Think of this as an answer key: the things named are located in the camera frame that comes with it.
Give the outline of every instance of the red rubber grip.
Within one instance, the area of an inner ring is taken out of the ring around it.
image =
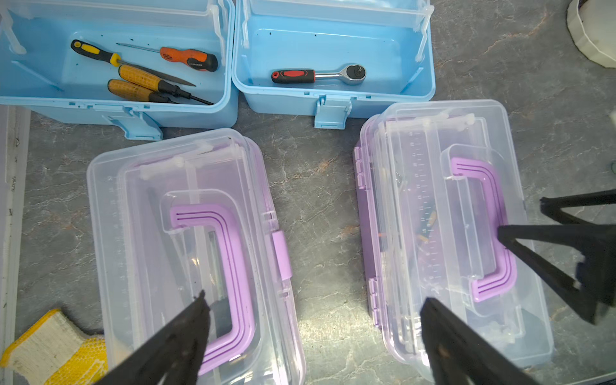
[[[272,73],[272,81],[277,84],[314,83],[314,70],[280,70]]]

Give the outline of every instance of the yellow work glove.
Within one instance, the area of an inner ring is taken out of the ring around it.
[[[6,349],[0,366],[30,385],[93,384],[108,371],[105,338],[85,335],[54,309]]]

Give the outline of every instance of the tool handle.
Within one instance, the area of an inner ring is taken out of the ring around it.
[[[168,97],[127,81],[111,79],[107,83],[107,89],[112,94],[132,102],[175,103]]]
[[[173,63],[184,63],[197,71],[214,72],[218,69],[218,59],[215,55],[206,54],[196,49],[179,50],[175,48],[162,47],[160,55],[163,59]]]
[[[280,70],[272,73],[272,81],[277,84],[314,83],[314,70]]]
[[[118,73],[120,74],[120,78],[147,89],[151,89],[152,91],[161,92],[163,94],[171,94],[173,96],[183,97],[186,99],[190,99],[191,97],[190,93],[183,91],[180,87],[167,83],[156,75],[147,73],[130,65],[121,65]]]
[[[88,44],[81,40],[73,40],[71,42],[71,48],[73,51],[77,52],[79,55],[84,55],[90,57],[92,59],[101,60],[103,62],[111,63],[114,66],[118,67],[121,60],[120,55],[114,54],[112,52],[104,51],[97,46],[93,46],[92,44]]]
[[[157,92],[159,91],[159,83],[163,81],[156,75],[147,73],[143,70],[126,64],[120,66],[120,68],[118,69],[118,74],[120,74],[120,78],[123,78],[126,81]]]

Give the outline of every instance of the box hinge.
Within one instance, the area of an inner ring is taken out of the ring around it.
[[[375,327],[381,328],[381,311],[378,306],[378,295],[376,293],[377,288],[376,278],[370,278],[368,280],[368,310],[372,315],[372,321]]]
[[[359,190],[366,189],[366,178],[362,167],[362,148],[356,146],[353,150],[353,159],[355,160],[355,181]]]
[[[350,96],[322,96],[317,102],[314,128],[344,129],[352,107]]]
[[[163,132],[148,115],[121,105],[95,104],[93,109],[103,113],[103,119],[124,131],[127,139],[162,140]]]

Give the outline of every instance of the ratchet wrench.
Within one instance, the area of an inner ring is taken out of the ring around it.
[[[272,81],[278,84],[314,83],[319,79],[338,79],[351,86],[361,84],[366,78],[366,69],[359,64],[346,65],[339,72],[316,72],[315,70],[278,70],[272,73]]]

